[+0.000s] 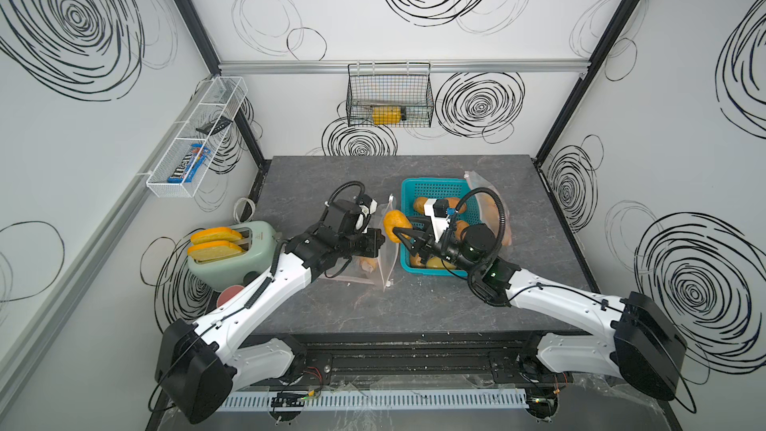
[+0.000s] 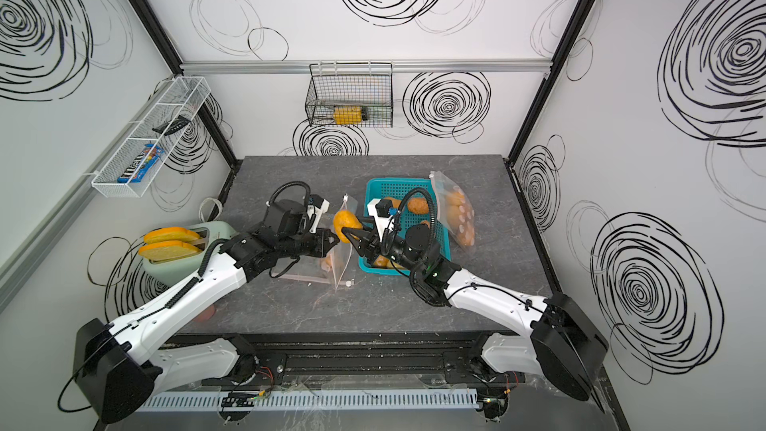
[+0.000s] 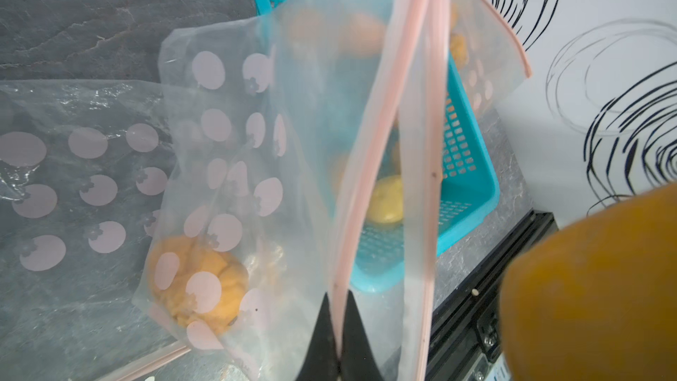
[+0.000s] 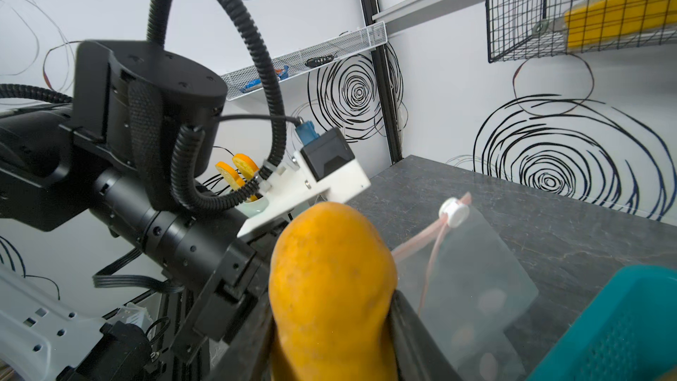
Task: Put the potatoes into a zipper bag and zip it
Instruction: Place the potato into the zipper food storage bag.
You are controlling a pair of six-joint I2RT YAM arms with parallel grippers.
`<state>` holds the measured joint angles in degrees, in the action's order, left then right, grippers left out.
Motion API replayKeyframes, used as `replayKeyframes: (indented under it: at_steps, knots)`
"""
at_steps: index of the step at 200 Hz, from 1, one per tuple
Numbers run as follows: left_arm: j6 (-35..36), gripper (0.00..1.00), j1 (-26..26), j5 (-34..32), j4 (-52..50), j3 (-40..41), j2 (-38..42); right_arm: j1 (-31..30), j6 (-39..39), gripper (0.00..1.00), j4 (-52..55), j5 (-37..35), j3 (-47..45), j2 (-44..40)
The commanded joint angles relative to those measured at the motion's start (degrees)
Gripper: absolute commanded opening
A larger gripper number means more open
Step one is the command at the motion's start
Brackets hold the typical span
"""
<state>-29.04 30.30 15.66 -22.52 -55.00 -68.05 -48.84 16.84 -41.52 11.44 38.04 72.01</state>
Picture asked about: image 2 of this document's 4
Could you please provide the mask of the teal plastic basket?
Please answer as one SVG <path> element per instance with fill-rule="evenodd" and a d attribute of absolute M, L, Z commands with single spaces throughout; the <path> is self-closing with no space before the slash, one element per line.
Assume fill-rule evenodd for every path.
<path fill-rule="evenodd" d="M 427 179 L 419 178 L 374 178 L 371 179 L 366 186 L 366 194 L 364 205 L 367 205 L 373 199 L 385 199 L 392 198 L 402 201 L 406 194 L 413 189 L 423 188 L 428 191 L 432 197 L 432 201 L 436 202 L 436 196 L 431 186 L 431 182 Z M 411 213 L 409 209 L 405 208 L 401 219 L 401 231 L 398 234 L 402 239 L 405 238 L 407 229 L 419 225 L 421 221 L 429 221 L 430 215 L 417 215 Z M 448 231 L 446 227 L 442 226 L 440 221 L 436 221 L 436 241 L 441 247 L 441 253 L 446 259 L 452 259 L 451 248 L 449 245 Z M 387 269 L 387 267 L 375 267 L 370 261 L 367 261 L 365 257 L 359 257 L 358 264 L 361 271 L 365 273 L 372 273 L 373 275 L 397 275 L 395 269 Z"/>

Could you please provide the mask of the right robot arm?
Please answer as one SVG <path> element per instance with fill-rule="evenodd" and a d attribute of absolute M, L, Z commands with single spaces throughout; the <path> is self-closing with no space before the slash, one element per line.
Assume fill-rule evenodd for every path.
<path fill-rule="evenodd" d="M 503 331 L 481 346 L 480 359 L 492 371 L 541 375 L 580 401 L 596 395 L 608 345 L 568 295 L 529 295 L 481 279 L 442 255 L 428 225 L 415 225 L 403 237 L 392 225 L 369 223 L 343 227 L 341 233 L 361 257 L 385 257 L 402 267 L 421 301 L 468 310 L 502 325 Z"/>

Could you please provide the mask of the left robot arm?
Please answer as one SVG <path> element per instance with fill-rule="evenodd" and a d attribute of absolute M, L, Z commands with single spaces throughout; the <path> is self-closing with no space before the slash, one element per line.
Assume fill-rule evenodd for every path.
<path fill-rule="evenodd" d="M 165 350 L 164 344 L 216 301 L 272 271 L 282 259 L 326 257 L 339 239 L 319 221 L 329 202 L 272 199 L 253 231 L 216 239 L 197 271 L 137 309 L 103 323 L 94 318 L 77 332 L 73 374 L 104 425 L 117 423 L 151 397 L 209 378 L 246 381 L 259 372 L 253 348 L 237 335 Z"/>

